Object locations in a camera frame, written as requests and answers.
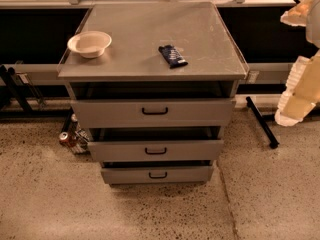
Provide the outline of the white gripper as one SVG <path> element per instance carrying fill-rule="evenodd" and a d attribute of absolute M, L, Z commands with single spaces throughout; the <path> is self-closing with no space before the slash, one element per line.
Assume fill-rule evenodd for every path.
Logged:
<path fill-rule="evenodd" d="M 293 126 L 320 102 L 320 54 L 310 59 L 299 56 L 293 64 L 275 113 L 281 126 Z"/>

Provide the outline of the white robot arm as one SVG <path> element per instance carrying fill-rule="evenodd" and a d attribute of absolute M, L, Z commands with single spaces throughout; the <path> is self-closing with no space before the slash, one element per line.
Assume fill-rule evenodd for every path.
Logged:
<path fill-rule="evenodd" d="M 320 48 L 320 0 L 302 0 L 286 11 L 280 21 L 290 26 L 306 28 L 306 40 Z M 299 56 L 291 67 L 286 90 L 281 94 L 275 121 L 282 126 L 293 126 L 320 102 L 320 54 L 310 59 Z"/>

